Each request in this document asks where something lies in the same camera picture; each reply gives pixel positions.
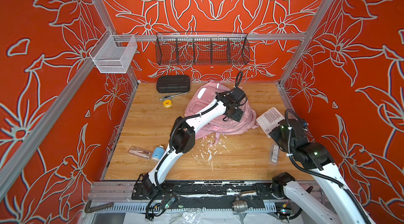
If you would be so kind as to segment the pink desk calculator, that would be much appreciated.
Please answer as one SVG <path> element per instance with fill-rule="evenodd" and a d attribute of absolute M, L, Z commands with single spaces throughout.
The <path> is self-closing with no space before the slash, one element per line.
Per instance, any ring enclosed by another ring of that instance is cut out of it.
<path fill-rule="evenodd" d="M 257 117 L 256 121 L 265 135 L 270 138 L 272 130 L 278 127 L 279 122 L 284 119 L 285 117 L 275 107 L 272 107 L 261 116 Z"/>

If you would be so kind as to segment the pink student backpack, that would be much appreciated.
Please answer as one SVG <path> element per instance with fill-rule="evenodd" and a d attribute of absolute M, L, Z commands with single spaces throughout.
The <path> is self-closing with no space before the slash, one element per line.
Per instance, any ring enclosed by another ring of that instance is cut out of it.
<path fill-rule="evenodd" d="M 199 115 L 203 111 L 208 110 L 212 106 L 212 103 L 216 101 L 216 94 L 228 90 L 228 87 L 214 82 L 201 86 L 186 107 L 185 116 Z M 241 106 L 243 114 L 239 122 L 232 119 L 224 121 L 225 115 L 223 113 L 225 110 L 225 106 L 220 103 L 207 114 L 192 119 L 188 124 L 194 127 L 196 132 L 195 138 L 201 139 L 211 133 L 215 133 L 216 142 L 219 142 L 220 135 L 240 135 L 249 129 L 258 127 L 256 112 L 251 108 L 249 103 Z"/>

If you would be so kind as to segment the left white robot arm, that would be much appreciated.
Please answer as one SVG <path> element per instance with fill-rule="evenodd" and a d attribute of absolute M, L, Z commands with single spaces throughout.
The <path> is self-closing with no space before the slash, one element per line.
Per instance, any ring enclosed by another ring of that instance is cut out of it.
<path fill-rule="evenodd" d="M 216 92 L 215 98 L 198 113 L 178 117 L 170 133 L 167 149 L 156 166 L 143 175 L 142 186 L 146 193 L 152 197 L 159 192 L 172 194 L 172 191 L 164 190 L 161 184 L 175 162 L 195 146 L 196 134 L 209 122 L 224 115 L 225 118 L 240 122 L 243 116 L 241 106 L 247 103 L 247 96 L 238 86 L 243 78 L 243 72 L 236 76 L 234 87 L 229 91 Z"/>

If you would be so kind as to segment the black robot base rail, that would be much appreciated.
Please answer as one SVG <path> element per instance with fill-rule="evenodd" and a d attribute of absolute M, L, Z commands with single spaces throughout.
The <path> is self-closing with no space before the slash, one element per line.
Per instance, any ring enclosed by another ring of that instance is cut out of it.
<path fill-rule="evenodd" d="M 244 200 L 253 209 L 267 209 L 265 202 L 274 202 L 277 208 L 283 204 L 289 206 L 288 198 L 276 198 L 272 194 L 271 181 L 248 180 L 167 180 L 162 184 L 166 191 L 146 192 L 144 186 L 138 182 L 132 190 L 132 200 L 151 200 L 156 203 L 167 203 L 172 196 L 176 197 L 170 209 L 206 208 L 230 209 L 232 202 Z"/>

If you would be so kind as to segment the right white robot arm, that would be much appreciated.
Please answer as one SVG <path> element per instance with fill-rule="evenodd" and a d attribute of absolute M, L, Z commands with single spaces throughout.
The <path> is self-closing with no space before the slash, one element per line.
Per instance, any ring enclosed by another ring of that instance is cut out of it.
<path fill-rule="evenodd" d="M 272 179 L 272 194 L 297 204 L 317 224 L 372 224 L 374 221 L 345 182 L 327 148 L 308 140 L 308 123 L 293 110 L 285 111 L 270 137 L 292 165 L 311 175 L 333 207 L 330 211 L 287 172 Z"/>

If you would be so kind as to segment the light blue pencil sharpener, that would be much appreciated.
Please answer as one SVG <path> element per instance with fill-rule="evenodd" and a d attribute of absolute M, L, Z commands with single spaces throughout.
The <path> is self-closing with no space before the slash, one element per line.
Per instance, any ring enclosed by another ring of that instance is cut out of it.
<path fill-rule="evenodd" d="M 165 148 L 164 146 L 160 145 L 156 147 L 151 155 L 151 160 L 155 162 L 159 162 L 165 154 Z"/>

